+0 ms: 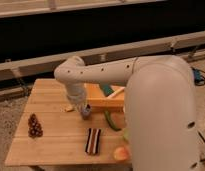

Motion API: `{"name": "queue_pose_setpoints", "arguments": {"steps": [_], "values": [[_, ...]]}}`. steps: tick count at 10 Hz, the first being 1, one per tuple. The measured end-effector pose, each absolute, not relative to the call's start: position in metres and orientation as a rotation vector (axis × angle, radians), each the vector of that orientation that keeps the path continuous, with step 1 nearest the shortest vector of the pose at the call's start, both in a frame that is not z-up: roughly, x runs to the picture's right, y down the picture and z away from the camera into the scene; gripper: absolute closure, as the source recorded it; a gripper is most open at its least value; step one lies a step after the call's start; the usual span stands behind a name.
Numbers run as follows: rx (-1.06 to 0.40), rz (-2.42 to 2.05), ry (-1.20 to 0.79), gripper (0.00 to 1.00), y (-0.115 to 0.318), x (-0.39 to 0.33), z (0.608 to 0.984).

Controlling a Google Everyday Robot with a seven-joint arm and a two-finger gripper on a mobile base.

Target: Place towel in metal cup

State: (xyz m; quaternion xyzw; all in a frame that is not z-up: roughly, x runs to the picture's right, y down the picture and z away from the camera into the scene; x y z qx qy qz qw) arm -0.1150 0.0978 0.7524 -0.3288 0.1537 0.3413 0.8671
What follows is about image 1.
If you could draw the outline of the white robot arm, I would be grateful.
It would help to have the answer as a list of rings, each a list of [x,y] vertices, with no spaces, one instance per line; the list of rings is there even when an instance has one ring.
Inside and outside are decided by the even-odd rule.
[[[88,65],[73,56],[54,71],[76,107],[86,83],[125,88],[125,117],[133,171],[199,171],[194,76],[173,55],[128,58]]]

